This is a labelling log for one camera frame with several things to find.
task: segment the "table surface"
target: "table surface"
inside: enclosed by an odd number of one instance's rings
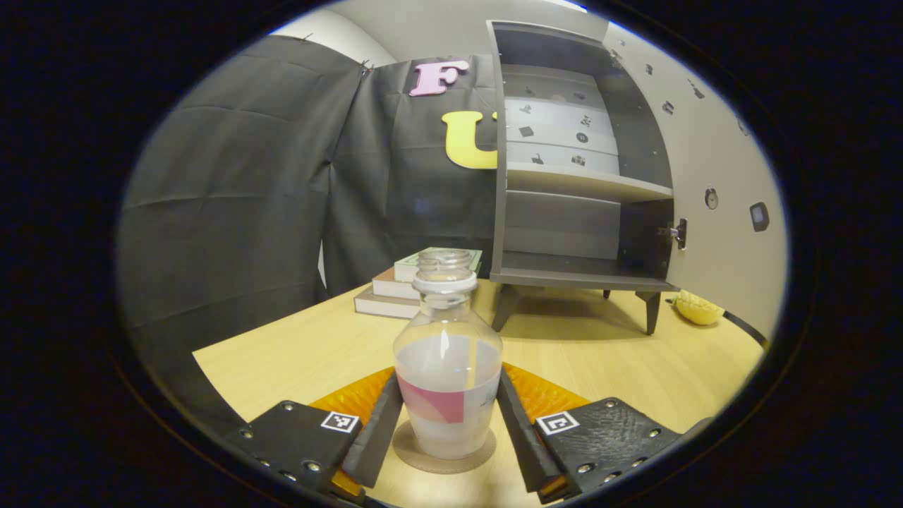
[[[492,322],[499,284],[480,280],[473,310]],[[726,319],[697,326],[662,305],[647,336],[646,305],[633,293],[521,287],[501,331],[502,359],[589,400],[617,397],[683,433],[726,404],[762,349]],[[357,314],[362,288],[194,353],[219,394],[245,420],[280,400],[310,403],[394,362],[406,320]],[[673,293],[663,293],[663,298]],[[398,425],[408,420],[402,408]],[[539,506],[529,494],[505,423],[493,409],[493,457],[472,471],[434,475],[408,466],[390,447],[368,495],[400,506]]]

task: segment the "stack of books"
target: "stack of books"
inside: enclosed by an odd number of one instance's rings
[[[430,247],[421,250],[448,249],[448,247]],[[479,271],[481,250],[467,249],[471,255],[470,269]],[[411,287],[417,273],[417,257],[420,252],[396,261],[395,265],[373,278],[373,284],[367,286],[354,297],[354,309],[361,314],[384,315],[411,319],[420,310],[420,293]]]

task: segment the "coaster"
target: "coaster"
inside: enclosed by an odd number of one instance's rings
[[[398,454],[398,458],[411,467],[437,475],[454,475],[476,469],[489,460],[496,451],[496,435],[490,429],[486,435],[486,442],[479,450],[462,458],[447,460],[427,455],[421,451],[417,446],[414,428],[411,427],[411,421],[408,420],[396,431],[392,438],[392,448]]]

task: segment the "cabinet door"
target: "cabinet door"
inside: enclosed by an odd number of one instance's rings
[[[686,247],[671,249],[667,282],[770,338],[789,245],[777,181],[753,133],[703,80],[654,45],[614,23],[603,44],[617,52],[655,113],[671,166],[675,224],[687,221]]]

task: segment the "glass bottle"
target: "glass bottle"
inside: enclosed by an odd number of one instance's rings
[[[478,284],[469,265],[467,250],[420,254],[412,283],[420,312],[393,346],[417,444],[444,459],[483,446],[501,373],[501,338],[470,310]]]

